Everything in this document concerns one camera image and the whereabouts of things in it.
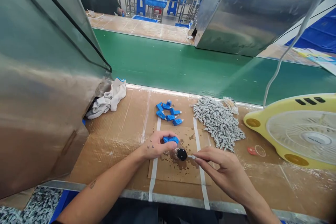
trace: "electric fan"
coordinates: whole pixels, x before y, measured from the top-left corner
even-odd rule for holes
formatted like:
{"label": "electric fan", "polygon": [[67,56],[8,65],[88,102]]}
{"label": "electric fan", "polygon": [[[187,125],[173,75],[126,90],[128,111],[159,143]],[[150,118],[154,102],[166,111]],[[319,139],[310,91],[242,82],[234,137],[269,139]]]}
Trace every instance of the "electric fan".
{"label": "electric fan", "polygon": [[250,112],[244,123],[285,160],[307,168],[336,169],[336,94],[309,94]]}

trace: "rag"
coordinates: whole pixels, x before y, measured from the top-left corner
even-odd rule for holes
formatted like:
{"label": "rag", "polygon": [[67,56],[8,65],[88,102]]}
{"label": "rag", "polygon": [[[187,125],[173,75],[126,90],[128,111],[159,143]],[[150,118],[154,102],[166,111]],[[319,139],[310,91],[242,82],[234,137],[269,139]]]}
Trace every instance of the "rag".
{"label": "rag", "polygon": [[91,110],[86,113],[86,117],[90,120],[106,113],[107,111],[117,111],[117,105],[122,98],[126,96],[126,80],[116,78],[112,81],[111,90],[105,92],[104,95],[98,98]]}

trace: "white tape line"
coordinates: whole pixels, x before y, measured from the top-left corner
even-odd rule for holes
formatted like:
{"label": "white tape line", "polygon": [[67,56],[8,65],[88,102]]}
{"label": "white tape line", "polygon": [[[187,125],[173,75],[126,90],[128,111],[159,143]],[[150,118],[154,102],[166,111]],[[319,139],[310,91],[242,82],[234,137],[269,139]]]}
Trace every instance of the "white tape line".
{"label": "white tape line", "polygon": [[[195,138],[196,138],[196,147],[197,151],[201,149],[201,144],[200,144],[200,138],[198,136],[198,130],[197,130],[197,119],[194,117],[194,131],[195,131]],[[201,174],[201,185],[202,185],[202,193],[203,193],[203,200],[204,200],[204,207],[206,210],[210,210],[210,205],[209,205],[209,198],[208,198],[208,193],[207,193],[207,186],[205,185],[205,174],[204,170],[202,167],[199,167],[199,172]]]}
{"label": "white tape line", "polygon": [[[159,131],[161,129],[161,118],[157,117],[157,125],[156,130]],[[153,168],[152,168],[152,175],[150,178],[150,184],[149,184],[149,195],[148,195],[148,201],[153,201],[153,189],[155,185],[155,179],[156,179],[156,170],[158,169],[158,158],[155,158],[153,160]]]}

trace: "right hand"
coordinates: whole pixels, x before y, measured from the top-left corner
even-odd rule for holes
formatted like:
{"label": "right hand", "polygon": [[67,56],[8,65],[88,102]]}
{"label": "right hand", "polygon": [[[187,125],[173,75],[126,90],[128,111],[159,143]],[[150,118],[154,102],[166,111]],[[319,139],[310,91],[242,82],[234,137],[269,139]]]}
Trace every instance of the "right hand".
{"label": "right hand", "polygon": [[[234,201],[249,207],[261,197],[235,154],[208,146],[193,155],[197,157],[196,163]],[[214,169],[209,161],[219,164],[220,168]]]}

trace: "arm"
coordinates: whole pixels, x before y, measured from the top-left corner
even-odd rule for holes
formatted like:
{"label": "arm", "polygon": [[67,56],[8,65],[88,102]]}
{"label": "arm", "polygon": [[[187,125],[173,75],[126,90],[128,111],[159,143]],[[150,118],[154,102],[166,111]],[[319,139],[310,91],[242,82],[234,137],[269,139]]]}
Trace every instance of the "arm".
{"label": "arm", "polygon": [[[280,224],[264,198],[254,188],[237,156],[217,148],[206,147],[194,154],[196,163],[233,200],[242,204],[250,223]],[[219,164],[218,170],[207,162]]]}
{"label": "arm", "polygon": [[161,144],[163,137],[168,136],[177,137],[171,131],[156,131],[138,149],[85,187],[61,212],[57,221],[64,224],[100,222],[145,160],[176,148],[175,142]]}

